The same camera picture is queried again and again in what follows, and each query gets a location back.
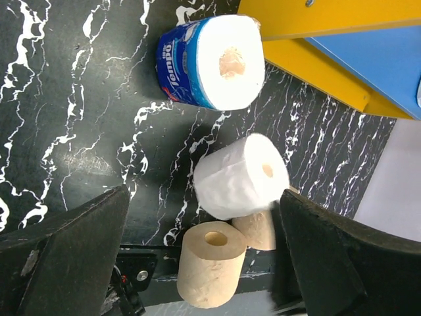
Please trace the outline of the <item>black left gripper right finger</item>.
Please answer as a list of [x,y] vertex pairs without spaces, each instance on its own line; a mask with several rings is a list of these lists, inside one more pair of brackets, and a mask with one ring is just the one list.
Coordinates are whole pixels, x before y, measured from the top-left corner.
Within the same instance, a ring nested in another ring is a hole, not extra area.
[[277,315],[419,315],[420,243],[291,190],[271,210]]

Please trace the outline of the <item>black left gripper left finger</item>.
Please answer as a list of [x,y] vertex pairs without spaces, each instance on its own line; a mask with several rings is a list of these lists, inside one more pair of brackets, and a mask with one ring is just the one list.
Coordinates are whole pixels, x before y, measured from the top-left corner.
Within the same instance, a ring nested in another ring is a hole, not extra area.
[[100,315],[129,202],[127,187],[117,186],[1,235],[1,314]]

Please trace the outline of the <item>brown paper roll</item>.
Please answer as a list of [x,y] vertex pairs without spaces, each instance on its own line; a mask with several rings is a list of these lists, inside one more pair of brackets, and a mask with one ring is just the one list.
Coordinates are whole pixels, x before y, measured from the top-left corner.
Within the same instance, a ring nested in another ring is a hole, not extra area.
[[276,232],[272,220],[272,209],[275,206],[276,202],[273,201],[266,209],[232,219],[232,226],[244,235],[248,247],[260,251],[276,249]]

